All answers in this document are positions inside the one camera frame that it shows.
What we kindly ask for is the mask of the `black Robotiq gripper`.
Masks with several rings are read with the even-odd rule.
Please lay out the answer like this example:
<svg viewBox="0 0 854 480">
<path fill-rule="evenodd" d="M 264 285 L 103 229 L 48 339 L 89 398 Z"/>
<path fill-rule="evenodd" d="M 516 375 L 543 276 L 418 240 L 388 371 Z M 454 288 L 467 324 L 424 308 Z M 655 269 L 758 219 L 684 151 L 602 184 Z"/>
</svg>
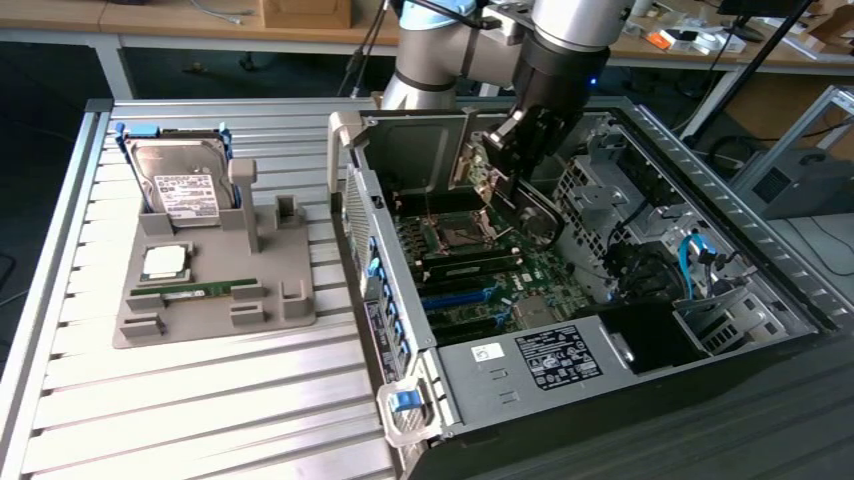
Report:
<svg viewBox="0 0 854 480">
<path fill-rule="evenodd" d="M 563 144 L 608 57 L 608 47 L 574 50 L 536 33 L 526 36 L 512 76 L 516 101 L 484 140 L 490 163 L 502 173 L 531 173 Z"/>
</svg>

